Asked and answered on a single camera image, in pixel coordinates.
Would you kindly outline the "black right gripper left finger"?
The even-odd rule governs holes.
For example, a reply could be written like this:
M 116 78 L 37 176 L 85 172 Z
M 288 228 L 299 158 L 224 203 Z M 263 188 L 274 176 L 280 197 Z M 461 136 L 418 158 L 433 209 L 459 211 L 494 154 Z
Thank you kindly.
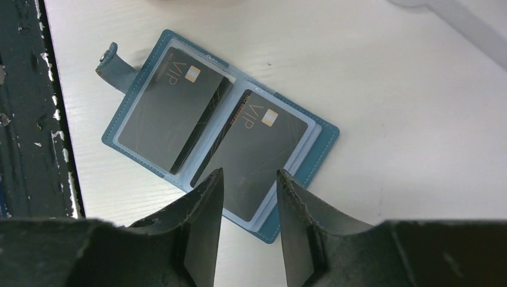
M 212 286 L 224 203 L 216 169 L 161 210 L 96 219 L 1 221 L 2 286 Z

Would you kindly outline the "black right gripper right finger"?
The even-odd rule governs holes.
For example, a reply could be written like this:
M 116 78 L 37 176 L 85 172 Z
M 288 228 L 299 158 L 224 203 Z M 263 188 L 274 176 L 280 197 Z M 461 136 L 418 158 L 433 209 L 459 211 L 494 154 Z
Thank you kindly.
M 369 225 L 277 173 L 288 286 L 505 286 L 506 221 Z

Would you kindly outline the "black VIP credit card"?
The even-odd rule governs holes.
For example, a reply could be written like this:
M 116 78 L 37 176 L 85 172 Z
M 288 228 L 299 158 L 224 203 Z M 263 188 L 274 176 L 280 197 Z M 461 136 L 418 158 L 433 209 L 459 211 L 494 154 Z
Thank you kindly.
M 170 47 L 118 142 L 176 174 L 231 86 L 227 77 L 181 49 Z

